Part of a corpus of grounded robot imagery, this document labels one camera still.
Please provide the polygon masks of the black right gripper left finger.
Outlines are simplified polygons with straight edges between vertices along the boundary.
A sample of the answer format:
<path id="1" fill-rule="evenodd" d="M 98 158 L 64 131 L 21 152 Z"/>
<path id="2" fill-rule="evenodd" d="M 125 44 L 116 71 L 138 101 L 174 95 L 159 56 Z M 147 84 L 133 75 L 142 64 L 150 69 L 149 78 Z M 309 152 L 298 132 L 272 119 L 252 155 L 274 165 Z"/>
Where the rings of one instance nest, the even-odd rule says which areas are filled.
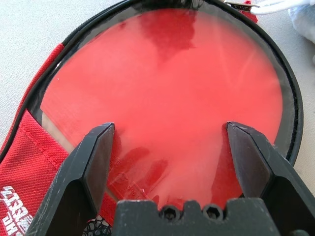
<path id="1" fill-rule="evenodd" d="M 93 128 L 65 159 L 26 235 L 81 236 L 96 218 L 110 169 L 115 126 Z"/>

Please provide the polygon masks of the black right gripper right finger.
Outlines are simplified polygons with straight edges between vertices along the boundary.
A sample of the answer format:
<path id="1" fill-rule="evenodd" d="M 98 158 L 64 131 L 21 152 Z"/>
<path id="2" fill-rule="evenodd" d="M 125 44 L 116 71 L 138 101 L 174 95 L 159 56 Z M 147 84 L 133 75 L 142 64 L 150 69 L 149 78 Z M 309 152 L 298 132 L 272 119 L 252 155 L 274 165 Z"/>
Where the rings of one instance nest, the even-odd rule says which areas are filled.
<path id="1" fill-rule="evenodd" d="M 283 236 L 315 234 L 315 198 L 294 167 L 252 127 L 228 122 L 233 164 L 243 194 L 261 198 Z"/>

